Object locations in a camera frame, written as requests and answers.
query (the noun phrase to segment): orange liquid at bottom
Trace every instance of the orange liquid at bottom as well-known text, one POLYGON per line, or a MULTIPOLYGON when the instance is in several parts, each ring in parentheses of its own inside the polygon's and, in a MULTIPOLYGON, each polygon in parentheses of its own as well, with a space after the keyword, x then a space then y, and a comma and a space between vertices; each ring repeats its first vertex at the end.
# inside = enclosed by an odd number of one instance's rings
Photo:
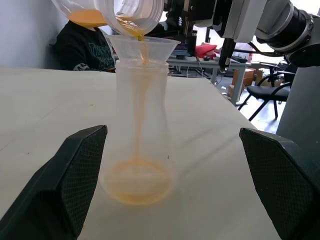
POLYGON ((165 198, 173 188, 170 172, 163 165, 147 159, 118 163, 107 174, 106 186, 111 196, 128 205, 148 205, 165 198))

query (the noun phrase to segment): desk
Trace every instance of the desk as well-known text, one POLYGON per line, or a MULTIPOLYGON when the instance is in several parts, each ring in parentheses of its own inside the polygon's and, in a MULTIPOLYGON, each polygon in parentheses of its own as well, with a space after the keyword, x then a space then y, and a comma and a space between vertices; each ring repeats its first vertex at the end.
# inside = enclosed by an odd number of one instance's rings
MULTIPOLYGON (((111 128, 115 100, 113 73, 0 68, 0 217, 67 136, 111 128)), ((238 137, 251 123, 204 78, 169 77, 166 111, 172 195, 129 207, 98 184, 78 239, 279 240, 238 137)))
MULTIPOLYGON (((186 57, 183 60, 179 60, 176 58, 169 58, 167 60, 169 65, 172 66, 180 66, 180 67, 194 67, 194 68, 199 68, 199 62, 196 60, 195 57, 186 57)), ((211 77, 211 82, 214 83, 217 78, 218 74, 218 69, 219 69, 219 63, 216 60, 210 60, 210 61, 204 61, 200 60, 200 64, 202 68, 209 68, 213 69, 212 72, 212 77, 211 77)), ((244 82, 244 77, 245 77, 245 71, 246 71, 247 65, 245 63, 237 63, 237 62, 231 62, 229 69, 231 70, 239 70, 238 77, 234 86, 234 92, 231 98, 231 103, 233 105, 236 105, 237 101, 240 99, 241 95, 241 88, 242 84, 244 82)))

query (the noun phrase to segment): metal robot arm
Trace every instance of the metal robot arm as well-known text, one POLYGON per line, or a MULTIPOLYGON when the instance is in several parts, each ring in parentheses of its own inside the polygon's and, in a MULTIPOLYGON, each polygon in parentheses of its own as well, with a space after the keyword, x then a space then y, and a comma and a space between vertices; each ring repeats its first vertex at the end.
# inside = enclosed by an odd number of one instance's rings
POLYGON ((297 67, 320 66, 320 34, 313 34, 320 19, 289 0, 165 0, 165 10, 185 35, 195 25, 211 27, 225 38, 221 72, 228 69, 236 43, 248 43, 254 35, 297 67))

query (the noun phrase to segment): laboratory equipment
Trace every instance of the laboratory equipment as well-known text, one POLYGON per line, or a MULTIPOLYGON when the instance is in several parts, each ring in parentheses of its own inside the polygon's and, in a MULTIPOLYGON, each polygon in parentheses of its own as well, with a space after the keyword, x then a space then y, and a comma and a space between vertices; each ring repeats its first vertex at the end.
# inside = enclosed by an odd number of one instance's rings
POLYGON ((313 31, 318 16, 289 0, 165 0, 164 9, 171 30, 190 36, 193 26, 210 27, 225 38, 219 59, 222 72, 230 65, 236 43, 248 43, 254 35, 297 67, 320 65, 320 33, 313 31))
POLYGON ((169 131, 164 107, 169 66, 178 41, 109 36, 116 62, 117 112, 109 128, 99 180, 119 202, 147 205, 173 189, 169 131))

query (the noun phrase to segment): plastic funnel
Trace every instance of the plastic funnel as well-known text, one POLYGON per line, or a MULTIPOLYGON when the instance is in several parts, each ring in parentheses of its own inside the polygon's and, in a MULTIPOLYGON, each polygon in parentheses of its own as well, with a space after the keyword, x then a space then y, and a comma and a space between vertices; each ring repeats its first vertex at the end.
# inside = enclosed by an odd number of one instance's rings
POLYGON ((166 62, 179 41, 166 38, 146 37, 145 41, 138 41, 135 37, 123 35, 108 36, 121 62, 142 61, 142 50, 145 57, 152 62, 166 62))

